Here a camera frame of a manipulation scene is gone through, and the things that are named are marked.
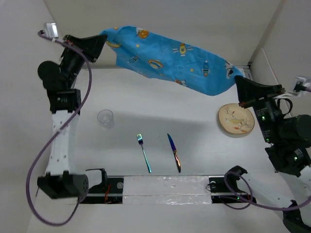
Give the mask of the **blue patterned cloth placemat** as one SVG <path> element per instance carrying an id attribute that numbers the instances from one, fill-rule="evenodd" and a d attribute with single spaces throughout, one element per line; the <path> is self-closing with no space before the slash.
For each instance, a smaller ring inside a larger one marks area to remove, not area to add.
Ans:
<path id="1" fill-rule="evenodd" d="M 101 32 L 116 54 L 116 66 L 146 78 L 178 83 L 208 96 L 230 89 L 243 73 L 226 59 L 135 26 Z"/>

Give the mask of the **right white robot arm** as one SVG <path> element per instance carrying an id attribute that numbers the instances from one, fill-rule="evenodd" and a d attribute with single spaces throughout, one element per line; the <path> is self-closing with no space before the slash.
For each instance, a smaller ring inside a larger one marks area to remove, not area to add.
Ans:
<path id="1" fill-rule="evenodd" d="M 298 77 L 293 91 L 282 85 L 264 85 L 235 76 L 239 106 L 252 107 L 275 171 L 284 179 L 293 199 L 277 194 L 256 181 L 249 172 L 235 166 L 224 175 L 228 190 L 247 205 L 275 211 L 291 233 L 311 231 L 311 117 L 298 115 L 286 118 L 280 109 L 281 100 L 292 105 L 292 98 L 310 92 L 306 79 Z"/>

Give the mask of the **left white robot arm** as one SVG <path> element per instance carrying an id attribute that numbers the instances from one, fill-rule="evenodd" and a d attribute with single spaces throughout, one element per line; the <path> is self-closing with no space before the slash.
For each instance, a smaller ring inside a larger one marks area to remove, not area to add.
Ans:
<path id="1" fill-rule="evenodd" d="M 54 133 L 48 165 L 37 185 L 51 199 L 82 199 L 88 193 L 87 175 L 73 164 L 76 126 L 86 101 L 74 84 L 83 65 L 97 61 L 106 40 L 106 34 L 86 38 L 66 35 L 61 41 L 61 62 L 44 61 L 37 69 L 47 91 Z"/>

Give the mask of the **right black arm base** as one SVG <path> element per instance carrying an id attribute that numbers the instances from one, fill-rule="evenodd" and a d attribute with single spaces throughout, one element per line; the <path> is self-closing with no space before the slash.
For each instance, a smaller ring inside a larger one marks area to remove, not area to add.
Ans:
<path id="1" fill-rule="evenodd" d="M 252 200 L 254 203 L 257 202 L 256 198 L 251 199 L 251 195 L 238 189 L 237 186 L 238 177 L 234 175 L 227 176 L 227 183 L 229 186 L 237 192 L 240 196 L 247 200 Z M 234 193 L 228 189 L 225 184 L 224 175 L 212 175 L 208 177 L 208 182 L 205 189 L 211 194 L 211 201 L 213 204 L 223 203 L 223 204 L 233 204 L 233 203 L 245 203 L 240 197 L 236 196 Z"/>

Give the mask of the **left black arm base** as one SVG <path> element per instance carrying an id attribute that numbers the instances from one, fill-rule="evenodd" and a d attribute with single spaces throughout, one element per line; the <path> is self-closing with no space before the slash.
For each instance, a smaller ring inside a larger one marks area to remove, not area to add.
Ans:
<path id="1" fill-rule="evenodd" d="M 86 170 L 88 194 L 81 204 L 122 204 L 123 176 L 108 176 L 104 168 Z"/>

